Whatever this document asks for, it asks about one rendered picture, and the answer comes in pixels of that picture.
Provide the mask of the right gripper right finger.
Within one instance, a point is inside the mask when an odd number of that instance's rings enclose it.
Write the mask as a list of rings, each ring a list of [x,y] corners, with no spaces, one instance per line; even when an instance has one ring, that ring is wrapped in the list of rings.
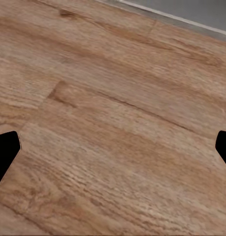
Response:
[[[215,148],[226,163],[226,131],[220,131],[218,133]]]

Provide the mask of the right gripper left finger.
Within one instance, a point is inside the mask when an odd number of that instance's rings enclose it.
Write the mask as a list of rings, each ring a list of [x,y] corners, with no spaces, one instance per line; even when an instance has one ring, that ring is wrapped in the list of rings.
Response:
[[[0,134],[0,181],[20,150],[16,131]]]

